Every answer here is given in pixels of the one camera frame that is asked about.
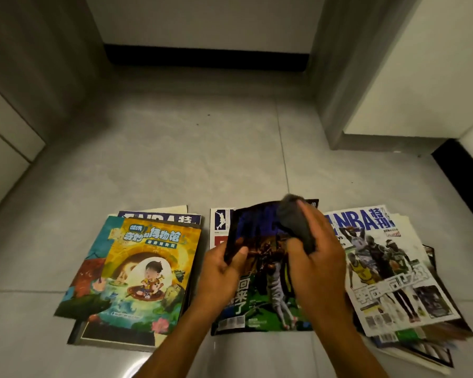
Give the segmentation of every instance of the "black baseboard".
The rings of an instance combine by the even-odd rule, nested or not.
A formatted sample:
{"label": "black baseboard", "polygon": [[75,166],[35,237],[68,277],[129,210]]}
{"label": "black baseboard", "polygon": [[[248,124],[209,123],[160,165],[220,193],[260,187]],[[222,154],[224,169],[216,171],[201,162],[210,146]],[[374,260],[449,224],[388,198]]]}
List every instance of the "black baseboard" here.
{"label": "black baseboard", "polygon": [[450,183],[473,212],[473,158],[455,139],[448,139],[433,152]]}
{"label": "black baseboard", "polygon": [[161,48],[105,44],[116,65],[187,66],[222,69],[304,71],[308,54],[251,52],[243,50]]}

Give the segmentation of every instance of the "stack of magazines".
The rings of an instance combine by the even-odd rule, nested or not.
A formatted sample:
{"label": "stack of magazines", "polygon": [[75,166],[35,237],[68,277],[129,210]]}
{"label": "stack of magazines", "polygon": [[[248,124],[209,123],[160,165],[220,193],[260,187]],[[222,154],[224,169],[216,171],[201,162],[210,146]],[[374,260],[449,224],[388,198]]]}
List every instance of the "stack of magazines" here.
{"label": "stack of magazines", "polygon": [[[307,200],[317,207],[318,200]],[[210,245],[243,240],[250,249],[234,299],[212,334],[311,330],[296,303],[279,202],[245,209],[214,208]],[[325,213],[346,253],[346,291],[353,322],[384,353],[449,374],[450,349],[473,337],[436,273],[434,248],[422,245],[406,216],[384,205]]]}
{"label": "stack of magazines", "polygon": [[110,215],[55,316],[76,324],[68,343],[152,351],[189,305],[202,216],[187,206]]}

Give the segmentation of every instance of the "gray tile floor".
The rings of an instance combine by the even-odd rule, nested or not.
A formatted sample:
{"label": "gray tile floor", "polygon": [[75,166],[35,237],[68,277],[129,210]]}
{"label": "gray tile floor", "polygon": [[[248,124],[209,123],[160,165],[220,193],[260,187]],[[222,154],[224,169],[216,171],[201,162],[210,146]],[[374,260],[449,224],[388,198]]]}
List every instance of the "gray tile floor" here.
{"label": "gray tile floor", "polygon": [[[68,346],[72,321],[52,316],[108,213],[208,217],[288,191],[410,216],[473,327],[473,215],[447,178],[429,156],[330,151],[306,95],[287,73],[118,69],[0,207],[0,376],[121,378],[146,356]],[[435,376],[375,353],[391,376]],[[453,354],[454,376],[473,376],[473,340]],[[208,336],[189,375],[334,372],[312,333],[270,333]]]}

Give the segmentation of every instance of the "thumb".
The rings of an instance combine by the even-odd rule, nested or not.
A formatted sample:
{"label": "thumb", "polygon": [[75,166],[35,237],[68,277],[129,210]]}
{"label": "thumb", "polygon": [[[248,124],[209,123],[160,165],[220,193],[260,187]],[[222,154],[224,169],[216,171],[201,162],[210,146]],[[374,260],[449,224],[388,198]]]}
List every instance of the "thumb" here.
{"label": "thumb", "polygon": [[229,275],[232,278],[239,279],[241,274],[244,271],[245,260],[247,259],[247,253],[249,249],[245,246],[240,248],[240,250],[233,256],[232,263],[226,269],[225,275]]}
{"label": "thumb", "polygon": [[292,269],[303,268],[309,265],[310,259],[303,249],[303,243],[296,237],[286,241],[285,246],[289,254],[289,264]]}

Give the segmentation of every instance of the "nba logo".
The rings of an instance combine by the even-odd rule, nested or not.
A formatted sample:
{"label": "nba logo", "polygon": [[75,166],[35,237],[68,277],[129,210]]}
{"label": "nba logo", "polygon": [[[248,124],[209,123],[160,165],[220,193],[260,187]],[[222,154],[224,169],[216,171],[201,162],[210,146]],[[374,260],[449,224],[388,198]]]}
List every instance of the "nba logo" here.
{"label": "nba logo", "polygon": [[226,209],[217,209],[215,211],[215,230],[225,231],[226,230]]}

